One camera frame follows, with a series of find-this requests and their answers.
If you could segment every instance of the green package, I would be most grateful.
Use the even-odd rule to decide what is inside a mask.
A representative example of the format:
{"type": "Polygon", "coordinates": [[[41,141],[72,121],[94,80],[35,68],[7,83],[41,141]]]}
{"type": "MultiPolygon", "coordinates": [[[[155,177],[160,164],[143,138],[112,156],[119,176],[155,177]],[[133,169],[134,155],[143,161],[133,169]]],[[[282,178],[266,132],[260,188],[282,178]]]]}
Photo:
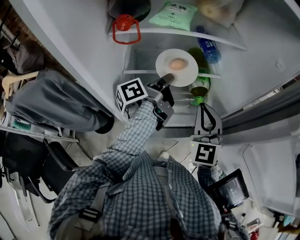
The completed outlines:
{"type": "Polygon", "coordinates": [[[197,8],[194,6],[167,1],[149,22],[160,26],[170,26],[190,31],[190,23],[195,11],[197,11],[197,8]]]}

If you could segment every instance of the green bottle cap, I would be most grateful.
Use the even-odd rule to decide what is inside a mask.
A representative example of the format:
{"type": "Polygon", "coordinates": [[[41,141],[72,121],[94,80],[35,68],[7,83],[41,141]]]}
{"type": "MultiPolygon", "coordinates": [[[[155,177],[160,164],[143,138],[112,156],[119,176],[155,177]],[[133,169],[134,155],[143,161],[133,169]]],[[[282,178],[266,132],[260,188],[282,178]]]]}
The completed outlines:
{"type": "Polygon", "coordinates": [[[195,97],[191,104],[198,106],[200,103],[203,102],[204,102],[204,97],[195,97]]]}

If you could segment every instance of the plastic bottle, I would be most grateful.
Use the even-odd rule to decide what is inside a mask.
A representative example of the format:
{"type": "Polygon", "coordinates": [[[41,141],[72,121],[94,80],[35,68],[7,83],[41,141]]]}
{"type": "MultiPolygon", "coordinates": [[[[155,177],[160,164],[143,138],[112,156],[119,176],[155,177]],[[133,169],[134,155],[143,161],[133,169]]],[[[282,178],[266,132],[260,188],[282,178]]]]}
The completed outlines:
{"type": "MultiPolygon", "coordinates": [[[[197,26],[196,32],[207,34],[203,26],[197,26]]],[[[221,54],[215,41],[198,37],[198,43],[208,63],[217,63],[221,60],[221,54]]]]}
{"type": "MultiPolygon", "coordinates": [[[[208,74],[208,64],[201,49],[193,47],[188,50],[188,53],[191,54],[196,60],[199,69],[198,72],[208,74]]],[[[210,89],[210,78],[198,76],[196,80],[189,85],[188,89],[194,96],[194,101],[191,104],[198,106],[200,103],[204,102],[204,97],[207,95],[207,92],[210,89]]]]}

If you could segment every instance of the backpack strap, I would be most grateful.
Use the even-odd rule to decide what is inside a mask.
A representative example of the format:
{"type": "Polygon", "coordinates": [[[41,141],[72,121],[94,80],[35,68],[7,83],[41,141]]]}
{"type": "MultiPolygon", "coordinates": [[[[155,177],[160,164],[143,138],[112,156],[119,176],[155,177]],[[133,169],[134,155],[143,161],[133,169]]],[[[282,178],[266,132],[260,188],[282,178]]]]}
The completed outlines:
{"type": "Polygon", "coordinates": [[[81,228],[88,232],[91,231],[93,226],[99,221],[102,216],[105,194],[110,183],[103,184],[99,187],[95,199],[90,207],[82,209],[79,213],[78,223],[75,227],[81,228]]]}

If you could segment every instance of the checkered sleeve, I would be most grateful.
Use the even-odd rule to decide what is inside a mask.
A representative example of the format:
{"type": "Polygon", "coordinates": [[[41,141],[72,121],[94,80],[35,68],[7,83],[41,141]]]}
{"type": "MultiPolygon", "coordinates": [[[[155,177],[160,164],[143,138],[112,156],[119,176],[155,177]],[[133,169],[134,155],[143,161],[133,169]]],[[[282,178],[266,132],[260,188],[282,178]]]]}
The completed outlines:
{"type": "Polygon", "coordinates": [[[217,166],[212,168],[199,167],[198,168],[198,180],[200,186],[206,190],[207,187],[219,180],[219,174],[217,166]]]}
{"type": "Polygon", "coordinates": [[[112,175],[121,178],[143,151],[146,141],[155,130],[158,120],[153,108],[152,103],[144,101],[112,145],[94,160],[104,162],[112,175]]]}

